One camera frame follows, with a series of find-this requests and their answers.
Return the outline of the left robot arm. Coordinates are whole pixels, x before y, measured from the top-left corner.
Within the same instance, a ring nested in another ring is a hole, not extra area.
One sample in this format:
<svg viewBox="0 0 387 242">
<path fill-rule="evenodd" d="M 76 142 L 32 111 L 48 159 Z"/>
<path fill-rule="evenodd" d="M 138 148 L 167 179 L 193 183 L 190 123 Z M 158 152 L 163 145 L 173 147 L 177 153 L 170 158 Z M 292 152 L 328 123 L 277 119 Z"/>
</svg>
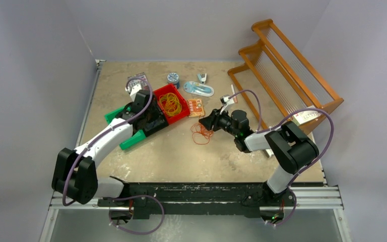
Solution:
<svg viewBox="0 0 387 242">
<path fill-rule="evenodd" d="M 130 201 L 130 192 L 124 181 L 115 178 L 98 178 L 97 168 L 121 144 L 130 147 L 145 137 L 168 126 L 158 105 L 156 95 L 140 89 L 110 121 L 108 126 L 91 140 L 75 149 L 63 148 L 57 155 L 51 187 L 63 194 L 63 204 L 86 204 L 93 198 L 110 198 L 117 206 Z"/>
</svg>

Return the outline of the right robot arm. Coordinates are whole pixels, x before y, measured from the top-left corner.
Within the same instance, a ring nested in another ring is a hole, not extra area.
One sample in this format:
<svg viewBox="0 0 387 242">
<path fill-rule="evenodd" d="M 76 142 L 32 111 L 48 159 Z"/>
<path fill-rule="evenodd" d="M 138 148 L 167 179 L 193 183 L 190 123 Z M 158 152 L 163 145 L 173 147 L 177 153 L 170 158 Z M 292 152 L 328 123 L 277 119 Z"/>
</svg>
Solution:
<svg viewBox="0 0 387 242">
<path fill-rule="evenodd" d="M 283 192 L 301 168 L 310 165 L 319 155 L 316 144 L 294 123 L 286 122 L 268 132 L 254 132 L 243 110 L 213 109 L 209 116 L 199 119 L 208 131 L 224 130 L 234 137 L 237 149 L 244 153 L 271 149 L 278 167 L 264 183 L 263 199 L 269 205 L 282 200 Z"/>
</svg>

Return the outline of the marker pen pack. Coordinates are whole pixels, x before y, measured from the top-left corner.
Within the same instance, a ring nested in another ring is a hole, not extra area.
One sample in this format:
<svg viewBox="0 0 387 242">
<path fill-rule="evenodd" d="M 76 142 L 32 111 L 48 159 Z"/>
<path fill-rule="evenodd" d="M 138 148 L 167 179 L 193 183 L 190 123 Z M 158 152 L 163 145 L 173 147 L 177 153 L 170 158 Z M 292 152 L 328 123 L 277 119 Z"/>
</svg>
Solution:
<svg viewBox="0 0 387 242">
<path fill-rule="evenodd" d="M 136 86 L 137 84 L 140 84 L 141 85 L 141 88 L 143 90 L 149 90 L 149 87 L 147 85 L 147 82 L 148 79 L 147 79 L 147 76 L 146 76 L 146 73 L 145 72 L 142 72 L 142 73 L 138 73 L 134 76 L 129 76 L 127 78 L 127 83 L 126 83 L 126 91 L 128 93 L 131 93 L 131 90 L 134 86 Z"/>
</svg>

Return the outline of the orange spiral notebook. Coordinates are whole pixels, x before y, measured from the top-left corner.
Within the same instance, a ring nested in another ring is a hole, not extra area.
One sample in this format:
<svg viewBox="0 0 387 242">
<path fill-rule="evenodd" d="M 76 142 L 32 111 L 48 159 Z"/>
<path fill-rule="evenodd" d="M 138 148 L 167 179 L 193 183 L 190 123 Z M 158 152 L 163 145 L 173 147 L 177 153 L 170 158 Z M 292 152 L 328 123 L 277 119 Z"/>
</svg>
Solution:
<svg viewBox="0 0 387 242">
<path fill-rule="evenodd" d="M 200 117 L 205 115 L 205 109 L 201 99 L 188 99 L 186 103 L 189 109 L 188 117 Z"/>
</svg>

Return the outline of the black plastic bin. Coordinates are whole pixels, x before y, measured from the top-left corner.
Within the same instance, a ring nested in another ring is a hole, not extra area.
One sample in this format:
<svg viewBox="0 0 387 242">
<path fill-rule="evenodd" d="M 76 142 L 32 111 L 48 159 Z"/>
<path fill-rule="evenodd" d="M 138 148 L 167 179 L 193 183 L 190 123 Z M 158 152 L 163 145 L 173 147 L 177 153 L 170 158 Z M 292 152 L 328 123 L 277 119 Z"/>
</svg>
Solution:
<svg viewBox="0 0 387 242">
<path fill-rule="evenodd" d="M 143 131 L 146 137 L 169 126 L 168 121 L 162 111 L 145 111 L 136 122 L 136 129 Z"/>
</svg>

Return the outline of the red plastic bin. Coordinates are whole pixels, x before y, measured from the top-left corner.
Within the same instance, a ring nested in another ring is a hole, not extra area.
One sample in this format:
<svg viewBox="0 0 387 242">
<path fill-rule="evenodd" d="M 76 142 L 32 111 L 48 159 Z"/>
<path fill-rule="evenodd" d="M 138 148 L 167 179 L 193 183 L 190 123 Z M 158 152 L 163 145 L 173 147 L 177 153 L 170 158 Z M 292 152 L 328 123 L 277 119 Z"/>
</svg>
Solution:
<svg viewBox="0 0 387 242">
<path fill-rule="evenodd" d="M 170 125 L 188 117 L 189 109 L 186 100 L 172 84 L 167 84 L 153 91 L 157 103 Z"/>
</svg>

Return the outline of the green plastic bin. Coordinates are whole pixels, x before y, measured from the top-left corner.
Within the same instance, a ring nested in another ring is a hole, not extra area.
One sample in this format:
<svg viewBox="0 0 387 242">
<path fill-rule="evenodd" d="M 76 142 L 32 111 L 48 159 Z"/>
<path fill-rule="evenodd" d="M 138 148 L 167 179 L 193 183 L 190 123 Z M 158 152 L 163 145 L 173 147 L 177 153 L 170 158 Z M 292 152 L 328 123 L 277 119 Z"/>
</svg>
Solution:
<svg viewBox="0 0 387 242">
<path fill-rule="evenodd" d="M 123 110 L 124 106 L 115 109 L 114 111 L 111 111 L 104 115 L 104 118 L 108 124 L 111 123 L 111 121 L 116 117 L 116 115 Z M 132 137 L 122 142 L 119 147 L 121 150 L 127 150 L 131 146 L 139 143 L 140 141 L 146 139 L 146 135 L 144 134 L 143 130 L 136 131 Z"/>
</svg>

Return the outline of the small round tin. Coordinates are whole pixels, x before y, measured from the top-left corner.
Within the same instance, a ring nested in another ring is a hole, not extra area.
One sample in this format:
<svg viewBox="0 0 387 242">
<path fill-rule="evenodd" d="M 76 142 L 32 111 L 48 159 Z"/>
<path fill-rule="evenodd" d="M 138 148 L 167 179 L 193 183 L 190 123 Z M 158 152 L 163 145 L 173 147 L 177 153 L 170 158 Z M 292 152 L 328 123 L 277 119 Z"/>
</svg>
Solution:
<svg viewBox="0 0 387 242">
<path fill-rule="evenodd" d="M 169 73 L 167 75 L 167 83 L 175 86 L 176 89 L 180 87 L 179 75 L 177 73 Z"/>
</svg>

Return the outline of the blue correction tape package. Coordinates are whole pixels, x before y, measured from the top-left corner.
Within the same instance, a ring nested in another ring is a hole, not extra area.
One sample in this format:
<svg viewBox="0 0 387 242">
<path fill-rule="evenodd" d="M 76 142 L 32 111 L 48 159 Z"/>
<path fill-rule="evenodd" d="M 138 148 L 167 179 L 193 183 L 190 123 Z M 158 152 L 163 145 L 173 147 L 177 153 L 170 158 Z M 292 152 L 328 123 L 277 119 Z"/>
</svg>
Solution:
<svg viewBox="0 0 387 242">
<path fill-rule="evenodd" d="M 215 93 L 212 87 L 194 81 L 188 81 L 184 83 L 183 90 L 187 93 L 203 97 L 211 97 Z"/>
</svg>

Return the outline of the white rectangular block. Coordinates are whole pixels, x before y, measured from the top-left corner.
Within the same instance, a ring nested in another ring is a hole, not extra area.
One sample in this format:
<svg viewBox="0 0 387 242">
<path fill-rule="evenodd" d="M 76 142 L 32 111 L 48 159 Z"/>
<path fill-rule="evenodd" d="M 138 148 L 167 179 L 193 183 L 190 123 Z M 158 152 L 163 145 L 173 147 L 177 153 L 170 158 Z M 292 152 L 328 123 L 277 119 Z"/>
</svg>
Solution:
<svg viewBox="0 0 387 242">
<path fill-rule="evenodd" d="M 264 150 L 264 154 L 268 157 L 268 158 L 271 158 L 274 156 L 274 152 L 272 151 L 272 149 L 266 149 Z"/>
</svg>

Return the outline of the wooden rack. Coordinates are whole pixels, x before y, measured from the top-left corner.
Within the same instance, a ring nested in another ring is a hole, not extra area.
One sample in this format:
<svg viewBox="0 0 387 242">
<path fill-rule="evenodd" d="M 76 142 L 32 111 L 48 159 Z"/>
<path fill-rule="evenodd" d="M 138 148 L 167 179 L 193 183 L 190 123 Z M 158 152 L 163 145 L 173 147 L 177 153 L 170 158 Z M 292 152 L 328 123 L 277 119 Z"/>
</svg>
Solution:
<svg viewBox="0 0 387 242">
<path fill-rule="evenodd" d="M 228 75 L 263 129 L 286 115 L 315 107 L 332 113 L 344 99 L 302 55 L 273 20 L 251 27 L 258 41 L 241 48 L 244 63 Z"/>
</svg>

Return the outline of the white small box on rack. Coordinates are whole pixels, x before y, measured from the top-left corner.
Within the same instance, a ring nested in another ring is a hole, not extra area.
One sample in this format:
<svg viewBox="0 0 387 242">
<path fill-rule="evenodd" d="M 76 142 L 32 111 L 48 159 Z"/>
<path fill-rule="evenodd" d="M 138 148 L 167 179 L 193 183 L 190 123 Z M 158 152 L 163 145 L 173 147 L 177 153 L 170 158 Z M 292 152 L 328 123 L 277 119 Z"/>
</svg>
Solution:
<svg viewBox="0 0 387 242">
<path fill-rule="evenodd" d="M 320 115 L 321 113 L 316 110 L 303 110 L 295 113 L 289 118 L 289 120 L 300 126 L 312 120 L 318 119 Z"/>
</svg>

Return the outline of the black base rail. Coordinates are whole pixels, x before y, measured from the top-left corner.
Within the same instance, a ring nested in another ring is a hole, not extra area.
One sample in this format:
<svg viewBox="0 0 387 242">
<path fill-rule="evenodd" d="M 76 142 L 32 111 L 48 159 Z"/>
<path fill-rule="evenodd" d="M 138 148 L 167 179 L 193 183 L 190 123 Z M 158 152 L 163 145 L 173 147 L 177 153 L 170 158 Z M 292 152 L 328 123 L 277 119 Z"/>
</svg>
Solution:
<svg viewBox="0 0 387 242">
<path fill-rule="evenodd" d="M 271 220 L 284 218 L 296 205 L 286 189 L 274 195 L 264 182 L 253 183 L 129 183 L 116 198 L 101 198 L 98 206 L 116 211 L 132 209 L 134 219 L 150 215 L 241 215 Z"/>
</svg>

